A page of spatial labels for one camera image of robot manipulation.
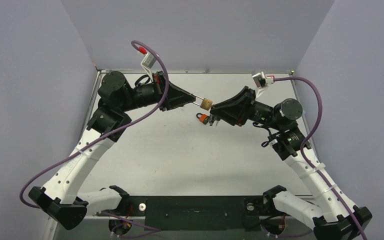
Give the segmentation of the brass long-shackle padlock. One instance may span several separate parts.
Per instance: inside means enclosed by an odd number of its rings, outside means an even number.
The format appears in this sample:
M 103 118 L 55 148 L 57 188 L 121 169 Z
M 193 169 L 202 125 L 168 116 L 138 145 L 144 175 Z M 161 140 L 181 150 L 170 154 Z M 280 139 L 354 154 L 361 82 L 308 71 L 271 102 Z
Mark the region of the brass long-shackle padlock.
M 197 105 L 199 106 L 201 109 L 204 109 L 206 111 L 210 111 L 210 109 L 212 108 L 213 106 L 213 101 L 208 99 L 208 98 L 204 98 L 204 97 L 200 97 L 198 95 L 195 95 L 193 94 L 193 96 L 195 97 L 196 100 L 201 100 L 200 103 L 194 101 L 193 104 L 194 105 Z

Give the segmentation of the orange Opel padlock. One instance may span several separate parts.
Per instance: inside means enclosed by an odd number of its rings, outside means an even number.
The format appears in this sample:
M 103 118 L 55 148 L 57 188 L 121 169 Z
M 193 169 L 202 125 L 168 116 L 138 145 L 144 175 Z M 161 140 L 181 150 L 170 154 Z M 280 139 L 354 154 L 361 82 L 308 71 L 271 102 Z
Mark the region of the orange Opel padlock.
M 207 125 L 210 121 L 210 116 L 204 113 L 197 113 L 196 118 L 204 125 Z

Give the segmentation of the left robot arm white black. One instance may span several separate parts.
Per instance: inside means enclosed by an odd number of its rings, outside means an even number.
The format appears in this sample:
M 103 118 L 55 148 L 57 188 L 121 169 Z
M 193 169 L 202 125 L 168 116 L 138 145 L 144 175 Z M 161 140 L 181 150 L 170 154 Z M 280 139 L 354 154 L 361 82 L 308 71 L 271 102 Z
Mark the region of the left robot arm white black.
M 157 103 L 161 103 L 161 111 L 169 111 L 196 101 L 194 94 L 166 83 L 162 71 L 135 86 L 129 84 L 123 73 L 111 71 L 102 78 L 98 95 L 98 107 L 73 150 L 73 158 L 63 163 L 43 186 L 35 186 L 28 193 L 42 211 L 66 230 L 74 229 L 86 216 L 101 211 L 112 210 L 123 215 L 129 210 L 129 194 L 116 185 L 80 193 L 97 162 L 132 122 L 128 111 Z

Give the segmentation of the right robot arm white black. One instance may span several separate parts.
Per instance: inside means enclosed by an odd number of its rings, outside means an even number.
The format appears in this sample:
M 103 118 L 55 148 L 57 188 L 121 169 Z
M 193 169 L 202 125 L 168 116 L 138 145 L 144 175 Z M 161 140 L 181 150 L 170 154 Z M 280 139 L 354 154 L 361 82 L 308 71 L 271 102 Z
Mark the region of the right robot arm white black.
M 256 127 L 273 129 L 267 145 L 296 173 L 314 199 L 310 203 L 278 185 L 263 194 L 262 207 L 267 213 L 295 218 L 310 228 L 318 240 L 365 238 L 364 229 L 372 219 L 371 212 L 357 206 L 330 177 L 299 129 L 297 120 L 302 113 L 296 99 L 287 98 L 269 106 L 258 102 L 257 93 L 248 87 L 210 108 L 210 115 L 217 121 L 232 126 L 252 121 Z

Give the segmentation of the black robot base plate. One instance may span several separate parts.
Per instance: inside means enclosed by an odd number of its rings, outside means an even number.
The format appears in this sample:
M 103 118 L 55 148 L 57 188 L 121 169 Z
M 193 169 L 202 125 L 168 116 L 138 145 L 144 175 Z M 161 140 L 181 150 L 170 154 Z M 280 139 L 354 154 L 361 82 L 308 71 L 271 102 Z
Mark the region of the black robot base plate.
M 130 196 L 111 213 L 143 217 L 162 231 L 259 231 L 264 219 L 283 215 L 261 195 Z

